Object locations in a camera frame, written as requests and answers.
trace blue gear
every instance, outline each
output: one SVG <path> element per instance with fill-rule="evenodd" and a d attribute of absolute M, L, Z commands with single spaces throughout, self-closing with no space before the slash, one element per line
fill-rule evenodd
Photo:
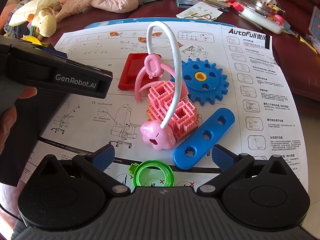
<path fill-rule="evenodd" d="M 205 73 L 206 80 L 199 81 L 195 78 L 197 72 Z M 201 106 L 205 102 L 215 103 L 215 99 L 223 99 L 223 95 L 228 93 L 229 82 L 227 75 L 222 74 L 222 68 L 217 69 L 216 64 L 209 64 L 209 61 L 201 61 L 199 58 L 193 61 L 191 58 L 187 62 L 182 61 L 182 77 L 189 90 L 191 101 L 199 101 Z"/>

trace green ring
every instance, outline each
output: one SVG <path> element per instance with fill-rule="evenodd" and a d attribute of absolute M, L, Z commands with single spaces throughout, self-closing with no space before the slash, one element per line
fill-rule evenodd
<path fill-rule="evenodd" d="M 140 183 L 140 174 L 147 167 L 157 167 L 164 174 L 164 184 L 163 187 L 173 187 L 174 184 L 174 175 L 172 169 L 165 163 L 158 160 L 148 160 L 140 165 L 137 163 L 131 164 L 129 171 L 133 174 L 133 185 L 135 187 L 142 186 Z"/>

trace white curved tube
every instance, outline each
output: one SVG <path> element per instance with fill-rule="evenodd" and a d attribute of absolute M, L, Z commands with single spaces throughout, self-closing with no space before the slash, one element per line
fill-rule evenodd
<path fill-rule="evenodd" d="M 176 37 L 174 36 L 173 31 L 170 29 L 170 27 L 160 21 L 152 22 L 147 29 L 147 49 L 148 54 L 152 53 L 152 31 L 154 27 L 160 27 L 165 34 L 167 34 L 172 54 L 173 54 L 173 64 L 174 64 L 174 79 L 175 79 L 175 89 L 173 94 L 173 99 L 171 102 L 171 105 L 168 109 L 167 114 L 165 115 L 163 121 L 160 124 L 160 128 L 164 129 L 167 127 L 168 123 L 170 122 L 171 118 L 174 115 L 174 112 L 177 109 L 178 103 L 180 102 L 180 96 L 181 96 L 181 88 L 182 88 L 182 63 L 181 63 L 181 56 L 179 51 L 179 46 Z"/>

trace black cable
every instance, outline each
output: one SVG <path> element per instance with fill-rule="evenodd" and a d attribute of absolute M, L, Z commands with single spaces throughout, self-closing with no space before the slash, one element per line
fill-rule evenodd
<path fill-rule="evenodd" d="M 20 222 L 24 223 L 23 220 L 21 218 L 18 218 L 17 216 L 15 216 L 14 214 L 10 213 L 9 211 L 7 211 L 1 204 L 0 204 L 0 208 L 6 212 L 8 215 L 14 217 L 15 219 L 19 220 Z"/>

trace pink building block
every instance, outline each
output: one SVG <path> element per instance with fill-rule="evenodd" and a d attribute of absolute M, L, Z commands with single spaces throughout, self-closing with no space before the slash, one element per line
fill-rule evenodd
<path fill-rule="evenodd" d="M 150 105 L 147 109 L 148 121 L 162 121 L 168 112 L 174 94 L 174 82 L 159 81 L 149 89 Z M 175 139 L 181 140 L 192 133 L 198 126 L 199 114 L 186 94 L 181 94 L 175 114 L 169 122 Z"/>

